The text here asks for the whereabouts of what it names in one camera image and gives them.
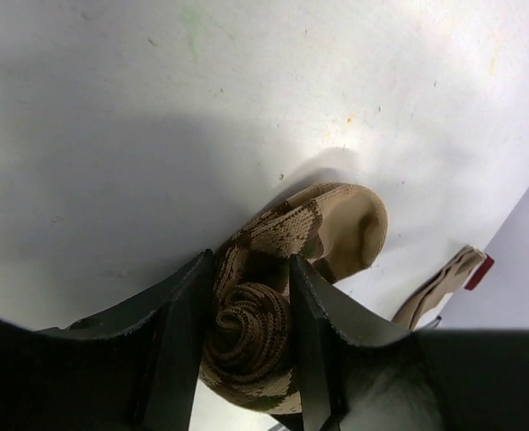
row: brown and tan pattern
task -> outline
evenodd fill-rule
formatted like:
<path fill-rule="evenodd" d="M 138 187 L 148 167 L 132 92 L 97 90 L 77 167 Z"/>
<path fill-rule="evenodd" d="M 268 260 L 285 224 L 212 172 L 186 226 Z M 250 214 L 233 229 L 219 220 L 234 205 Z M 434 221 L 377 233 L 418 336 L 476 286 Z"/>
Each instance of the brown and tan pattern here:
<path fill-rule="evenodd" d="M 428 310 L 436 308 L 446 295 L 463 287 L 486 257 L 482 251 L 469 245 L 463 247 L 408 298 L 392 321 L 408 329 L 415 329 L 419 318 Z"/>
<path fill-rule="evenodd" d="M 361 186 L 312 186 L 236 233 L 217 253 L 215 325 L 200 378 L 232 403 L 301 411 L 290 355 L 288 258 L 309 259 L 330 282 L 368 268 L 384 245 L 384 203 Z"/>

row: white surface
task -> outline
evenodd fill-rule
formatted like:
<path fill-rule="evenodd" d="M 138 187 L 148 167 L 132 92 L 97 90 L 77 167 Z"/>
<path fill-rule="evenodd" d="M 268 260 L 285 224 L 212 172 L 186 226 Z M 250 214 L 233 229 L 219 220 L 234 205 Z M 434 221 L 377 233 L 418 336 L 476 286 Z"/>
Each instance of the white surface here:
<path fill-rule="evenodd" d="M 0 2 L 6 319 L 111 306 L 311 175 L 386 202 L 382 315 L 485 246 L 529 185 L 529 0 Z"/>
<path fill-rule="evenodd" d="M 473 292 L 457 292 L 442 328 L 529 328 L 529 189 L 489 243 L 496 263 Z"/>

